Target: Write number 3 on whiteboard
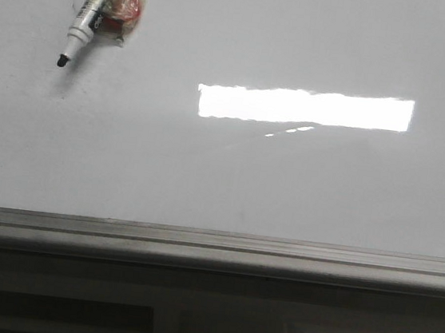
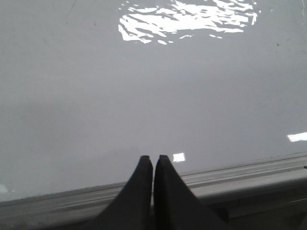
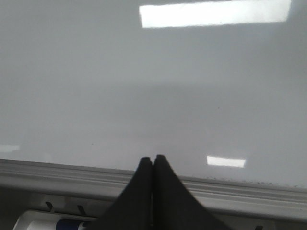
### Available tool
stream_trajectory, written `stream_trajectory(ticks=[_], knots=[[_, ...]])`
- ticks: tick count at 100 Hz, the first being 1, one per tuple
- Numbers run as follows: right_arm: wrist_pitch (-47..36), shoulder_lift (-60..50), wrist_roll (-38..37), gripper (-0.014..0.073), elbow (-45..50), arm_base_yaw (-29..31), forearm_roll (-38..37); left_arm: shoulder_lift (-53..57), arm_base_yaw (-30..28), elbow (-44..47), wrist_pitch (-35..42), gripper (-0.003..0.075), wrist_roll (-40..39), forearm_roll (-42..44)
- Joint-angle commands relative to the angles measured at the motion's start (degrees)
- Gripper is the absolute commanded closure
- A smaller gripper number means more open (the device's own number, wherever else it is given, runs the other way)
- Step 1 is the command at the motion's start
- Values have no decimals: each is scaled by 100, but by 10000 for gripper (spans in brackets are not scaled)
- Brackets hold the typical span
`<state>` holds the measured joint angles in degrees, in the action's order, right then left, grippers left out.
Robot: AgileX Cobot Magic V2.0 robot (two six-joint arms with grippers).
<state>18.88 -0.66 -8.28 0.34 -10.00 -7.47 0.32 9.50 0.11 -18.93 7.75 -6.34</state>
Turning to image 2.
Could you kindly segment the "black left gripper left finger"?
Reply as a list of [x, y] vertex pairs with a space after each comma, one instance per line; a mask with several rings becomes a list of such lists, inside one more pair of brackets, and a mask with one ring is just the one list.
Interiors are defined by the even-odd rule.
[[145, 230], [151, 207], [153, 166], [149, 156], [139, 162], [117, 197], [82, 230]]

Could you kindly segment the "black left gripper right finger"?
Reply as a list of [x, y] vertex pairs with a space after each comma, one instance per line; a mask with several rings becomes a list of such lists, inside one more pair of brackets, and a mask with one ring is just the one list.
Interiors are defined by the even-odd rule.
[[217, 214], [201, 204], [166, 155], [160, 155], [156, 164], [153, 195], [158, 230], [231, 229]]

